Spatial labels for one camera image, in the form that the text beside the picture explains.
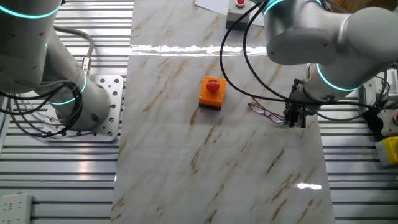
white marble surface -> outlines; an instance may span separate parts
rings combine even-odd
[[[221,111],[198,107],[203,76],[222,78],[225,22],[194,0],[135,2],[112,224],[335,222],[315,117],[307,129],[280,128],[230,86]],[[226,71],[241,88],[271,96],[244,63],[242,35],[227,43]],[[271,62],[263,35],[253,27],[248,38],[253,67],[288,95],[306,66]]]

white robotic arm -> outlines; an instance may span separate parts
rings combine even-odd
[[[43,95],[71,81],[81,90],[82,112],[74,131],[99,126],[111,109],[107,91],[90,80],[58,38],[53,23],[62,0],[0,0],[0,91]],[[69,122],[75,97],[62,90],[50,100],[62,123]]]
[[[338,14],[319,0],[270,0],[263,15],[269,58],[282,65],[310,63],[293,100],[338,101],[398,60],[398,29],[392,29],[398,16],[387,10]],[[317,110],[287,103],[286,122],[305,126],[305,116]]]

gray metal bracket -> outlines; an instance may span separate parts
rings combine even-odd
[[[119,120],[121,115],[121,102],[123,97],[124,80],[116,75],[92,75],[91,80],[101,85],[111,97],[111,108],[108,117],[96,129],[92,131],[67,131],[66,136],[58,135],[44,138],[48,142],[113,142],[118,137]],[[56,118],[55,109],[49,105],[47,116]],[[46,122],[59,124],[58,121],[46,118]],[[44,124],[43,131],[56,133],[63,126]]]

power strip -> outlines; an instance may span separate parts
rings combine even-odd
[[[0,224],[29,224],[32,196],[21,193],[0,198]]]

yellow object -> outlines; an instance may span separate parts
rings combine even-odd
[[[389,165],[398,165],[398,137],[386,138],[381,141],[381,146],[382,148],[377,146],[376,148],[382,164],[384,160],[384,163],[387,162]]]

